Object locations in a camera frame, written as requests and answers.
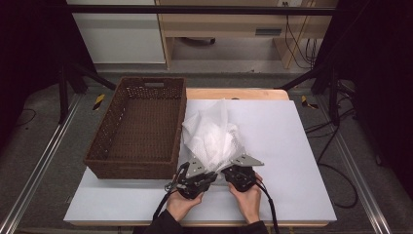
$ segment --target power outlet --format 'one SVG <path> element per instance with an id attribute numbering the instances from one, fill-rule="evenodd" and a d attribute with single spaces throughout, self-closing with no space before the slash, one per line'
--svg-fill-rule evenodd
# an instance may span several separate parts
<path id="1" fill-rule="evenodd" d="M 279 0 L 277 7 L 300 7 L 301 3 L 303 0 Z"/>

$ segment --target white tabletop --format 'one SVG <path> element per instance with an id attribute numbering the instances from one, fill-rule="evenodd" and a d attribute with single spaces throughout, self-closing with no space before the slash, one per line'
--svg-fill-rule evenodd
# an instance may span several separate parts
<path id="1" fill-rule="evenodd" d="M 188 99 L 186 117 L 217 100 Z M 291 100 L 227 100 L 229 122 L 240 128 L 246 151 L 264 162 L 254 167 L 272 196 L 279 225 L 326 225 L 334 210 Z M 181 146 L 180 160 L 185 148 Z M 75 225 L 148 224 L 165 195 L 169 180 L 98 179 L 86 169 L 64 218 Z M 260 217 L 271 224 L 266 196 Z M 212 185 L 183 225 L 239 225 L 244 219 L 228 187 Z"/>

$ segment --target brown wicker basket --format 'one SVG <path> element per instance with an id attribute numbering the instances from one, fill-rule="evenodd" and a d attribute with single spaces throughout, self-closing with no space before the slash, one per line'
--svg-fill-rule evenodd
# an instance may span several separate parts
<path id="1" fill-rule="evenodd" d="M 172 178 L 185 109 L 185 78 L 122 78 L 84 163 L 98 178 Z"/>

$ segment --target human hand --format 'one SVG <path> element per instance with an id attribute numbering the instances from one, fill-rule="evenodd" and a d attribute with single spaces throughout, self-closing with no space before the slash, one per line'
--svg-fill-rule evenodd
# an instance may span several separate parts
<path id="1" fill-rule="evenodd" d="M 255 176 L 262 181 L 262 177 L 255 173 Z M 261 189 L 253 185 L 246 192 L 239 192 L 232 183 L 228 183 L 230 192 L 237 199 L 240 212 L 245 218 L 246 223 L 251 224 L 259 221 L 259 205 L 261 201 Z"/>
<path id="2" fill-rule="evenodd" d="M 200 204 L 203 200 L 204 193 L 201 193 L 193 200 L 186 199 L 180 195 L 179 192 L 175 191 L 170 194 L 167 201 L 167 210 L 175 218 L 177 222 L 182 220 L 188 212 Z"/>

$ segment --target black sleeve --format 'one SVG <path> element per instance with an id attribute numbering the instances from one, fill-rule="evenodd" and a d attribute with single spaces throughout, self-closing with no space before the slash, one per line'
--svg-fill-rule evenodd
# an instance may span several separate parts
<path id="1" fill-rule="evenodd" d="M 241 234 L 268 234 L 263 221 L 257 221 L 240 228 Z"/>
<path id="2" fill-rule="evenodd" d="M 149 225 L 143 234 L 181 234 L 183 229 L 167 210 L 164 210 L 151 225 Z"/>

